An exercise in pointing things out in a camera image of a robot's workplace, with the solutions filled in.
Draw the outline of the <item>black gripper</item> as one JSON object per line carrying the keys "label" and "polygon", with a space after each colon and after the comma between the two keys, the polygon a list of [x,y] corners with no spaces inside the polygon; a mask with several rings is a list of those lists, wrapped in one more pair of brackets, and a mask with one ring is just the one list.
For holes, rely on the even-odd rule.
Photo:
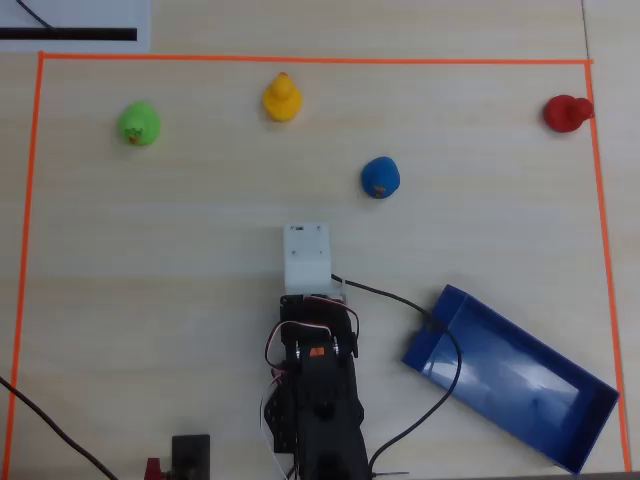
{"label": "black gripper", "polygon": [[297,358],[303,347],[330,342],[337,355],[359,356],[360,319],[344,302],[317,295],[280,298],[278,332],[286,358]]}

